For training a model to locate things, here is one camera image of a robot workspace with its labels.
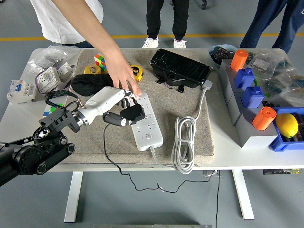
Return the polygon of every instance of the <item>white electrical module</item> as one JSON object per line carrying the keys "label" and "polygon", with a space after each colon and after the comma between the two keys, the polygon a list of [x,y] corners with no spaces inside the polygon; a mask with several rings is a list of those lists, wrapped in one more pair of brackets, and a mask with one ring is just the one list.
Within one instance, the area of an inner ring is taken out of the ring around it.
{"label": "white electrical module", "polygon": [[71,68],[71,66],[68,63],[65,63],[64,65],[62,65],[58,70],[58,75],[60,80],[63,83],[68,83],[69,81],[72,80],[74,74],[73,74],[73,70]]}
{"label": "white electrical module", "polygon": [[13,104],[32,102],[36,97],[36,89],[24,80],[12,80],[6,97]]}
{"label": "white electrical module", "polygon": [[145,118],[131,125],[137,149],[140,151],[149,150],[162,146],[163,138],[160,127],[157,123],[147,93],[142,93],[137,99],[144,110]]}
{"label": "white electrical module", "polygon": [[60,77],[56,68],[49,67],[36,77],[37,90],[45,94],[54,89],[60,83]]}

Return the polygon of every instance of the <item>tape measure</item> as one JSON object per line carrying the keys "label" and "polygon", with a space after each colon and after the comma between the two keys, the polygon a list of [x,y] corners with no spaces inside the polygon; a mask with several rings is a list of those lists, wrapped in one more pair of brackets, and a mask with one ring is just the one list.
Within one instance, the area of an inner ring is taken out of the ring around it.
{"label": "tape measure", "polygon": [[84,70],[85,75],[101,74],[101,68],[97,65],[88,65]]}
{"label": "tape measure", "polygon": [[138,65],[131,65],[130,67],[133,71],[135,80],[139,82],[143,77],[143,69]]}

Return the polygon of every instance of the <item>human arm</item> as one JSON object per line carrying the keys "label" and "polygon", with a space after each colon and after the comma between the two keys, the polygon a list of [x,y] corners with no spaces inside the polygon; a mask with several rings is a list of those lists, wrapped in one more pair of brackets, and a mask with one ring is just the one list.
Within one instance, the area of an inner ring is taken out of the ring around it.
{"label": "human arm", "polygon": [[138,97],[142,92],[134,79],[129,63],[85,0],[52,0],[52,2],[70,24],[103,54],[114,87],[119,88],[121,84],[123,89],[129,90],[129,83],[133,93]]}

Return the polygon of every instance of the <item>table leg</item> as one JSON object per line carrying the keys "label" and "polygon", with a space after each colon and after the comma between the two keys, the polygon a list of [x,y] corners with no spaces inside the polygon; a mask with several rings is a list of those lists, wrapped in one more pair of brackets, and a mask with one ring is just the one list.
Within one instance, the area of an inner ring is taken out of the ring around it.
{"label": "table leg", "polygon": [[73,172],[68,194],[65,223],[75,222],[83,172]]}
{"label": "table leg", "polygon": [[242,170],[232,170],[243,219],[255,219]]}

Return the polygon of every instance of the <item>plug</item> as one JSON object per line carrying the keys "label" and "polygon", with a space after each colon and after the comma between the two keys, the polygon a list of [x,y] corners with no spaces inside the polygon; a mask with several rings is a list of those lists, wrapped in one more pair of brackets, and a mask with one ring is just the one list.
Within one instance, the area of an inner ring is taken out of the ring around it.
{"label": "plug", "polygon": [[212,82],[209,80],[206,80],[205,83],[202,85],[204,90],[210,90],[212,87]]}

